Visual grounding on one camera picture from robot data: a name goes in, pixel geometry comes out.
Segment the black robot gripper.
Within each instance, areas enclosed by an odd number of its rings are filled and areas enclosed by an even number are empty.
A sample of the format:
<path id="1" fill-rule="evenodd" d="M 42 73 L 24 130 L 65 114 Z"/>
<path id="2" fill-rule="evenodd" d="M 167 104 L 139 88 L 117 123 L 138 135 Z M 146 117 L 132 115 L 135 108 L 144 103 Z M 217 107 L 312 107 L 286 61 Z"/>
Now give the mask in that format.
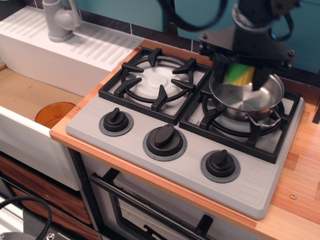
<path id="1" fill-rule="evenodd" d="M 272 39 L 269 33 L 253 33 L 232 26 L 200 34 L 200 53 L 213 63 L 213 78 L 221 84 L 229 64 L 255 67 L 252 91 L 258 91 L 276 70 L 288 69 L 297 53 Z"/>

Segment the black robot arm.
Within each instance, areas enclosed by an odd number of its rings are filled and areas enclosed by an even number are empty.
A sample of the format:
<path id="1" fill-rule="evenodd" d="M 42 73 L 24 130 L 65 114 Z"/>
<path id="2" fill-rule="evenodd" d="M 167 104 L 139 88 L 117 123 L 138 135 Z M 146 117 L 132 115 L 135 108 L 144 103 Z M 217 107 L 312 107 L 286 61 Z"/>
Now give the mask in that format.
<path id="1" fill-rule="evenodd" d="M 253 67 L 252 90 L 259 90 L 271 74 L 288 72 L 297 53 L 282 41 L 291 37 L 290 12 L 300 0 L 240 0 L 233 5 L 234 25 L 199 36 L 200 53 L 213 62 L 213 81 L 222 84 L 234 64 Z"/>

